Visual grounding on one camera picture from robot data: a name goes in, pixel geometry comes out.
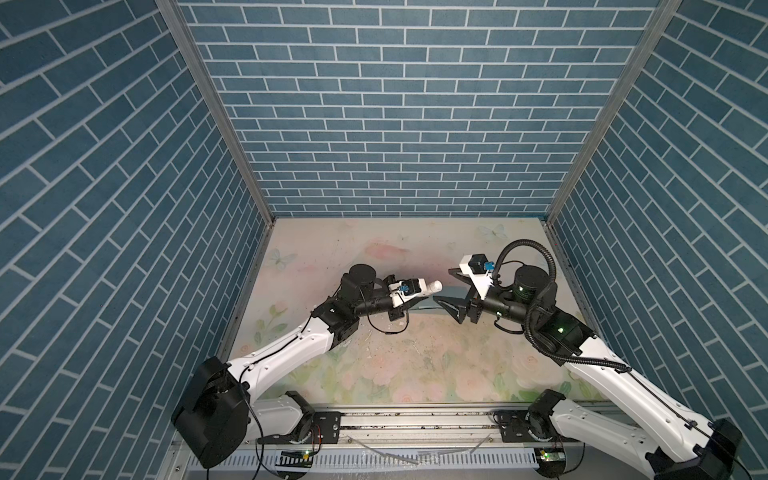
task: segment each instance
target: table surface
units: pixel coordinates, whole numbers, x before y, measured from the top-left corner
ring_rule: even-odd
[[[541,223],[533,218],[503,219],[279,219],[250,295],[232,357],[266,345],[306,322],[309,312],[339,285],[356,263],[376,269],[377,277],[440,280],[443,293],[464,296],[467,287],[448,275],[466,254],[495,260],[513,240],[528,238],[549,247]],[[546,270],[529,247],[507,260],[522,260]],[[502,270],[511,280],[516,263]],[[558,306],[582,319],[568,284],[558,274]],[[493,326],[483,314],[478,324],[459,325],[441,310],[413,311],[399,335],[376,332],[366,318],[358,331],[325,355],[303,364],[267,390],[274,398],[297,390],[313,404],[401,404],[410,402],[530,402],[552,388],[576,400],[602,400],[585,381],[536,352],[518,335]],[[389,322],[371,316],[380,329],[400,330],[405,319]],[[517,329],[514,323],[509,328]]]

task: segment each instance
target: blue brick wall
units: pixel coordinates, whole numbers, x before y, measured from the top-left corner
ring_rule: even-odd
[[[144,478],[263,221],[153,0],[0,2],[0,478]]]
[[[763,474],[766,25],[766,2],[684,0],[555,223],[611,346],[733,419]]]
[[[277,216],[517,217],[657,0],[219,3],[181,2]]]

